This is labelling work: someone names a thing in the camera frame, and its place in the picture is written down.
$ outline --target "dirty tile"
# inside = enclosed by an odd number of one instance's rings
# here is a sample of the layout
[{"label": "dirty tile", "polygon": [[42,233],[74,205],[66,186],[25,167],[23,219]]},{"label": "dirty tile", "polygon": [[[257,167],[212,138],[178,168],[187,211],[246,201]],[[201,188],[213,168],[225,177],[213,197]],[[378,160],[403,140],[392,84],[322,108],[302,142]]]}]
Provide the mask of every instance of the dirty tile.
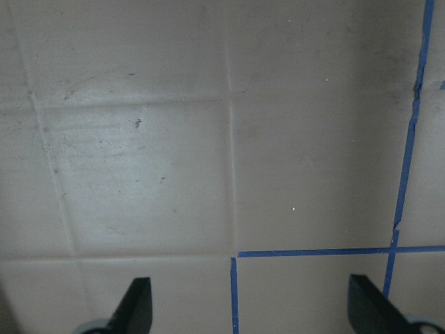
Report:
[{"label": "dirty tile", "polygon": [[220,94],[213,1],[11,1],[38,106]]},{"label": "dirty tile", "polygon": [[397,254],[389,300],[410,321],[445,328],[445,253]]},{"label": "dirty tile", "polygon": [[74,261],[1,262],[0,282],[22,334],[71,333],[89,318]]},{"label": "dirty tile", "polygon": [[151,334],[231,333],[230,259],[84,260],[92,315],[109,317],[135,277],[152,281]]},{"label": "dirty tile", "polygon": [[348,323],[349,275],[381,287],[385,255],[237,259],[239,332],[353,333]]},{"label": "dirty tile", "polygon": [[0,257],[68,255],[13,23],[0,1]]},{"label": "dirty tile", "polygon": [[436,1],[399,244],[444,243],[445,3]]},{"label": "dirty tile", "polygon": [[231,249],[222,102],[50,109],[44,118],[79,254]]},{"label": "dirty tile", "polygon": [[388,246],[410,104],[343,90],[235,99],[238,249]]},{"label": "dirty tile", "polygon": [[412,96],[423,1],[230,1],[233,93],[331,87]]},{"label": "dirty tile", "polygon": [[378,3],[231,6],[239,250],[388,245],[423,4]]},{"label": "dirty tile", "polygon": [[399,245],[444,243],[445,103],[443,90],[422,94]]}]

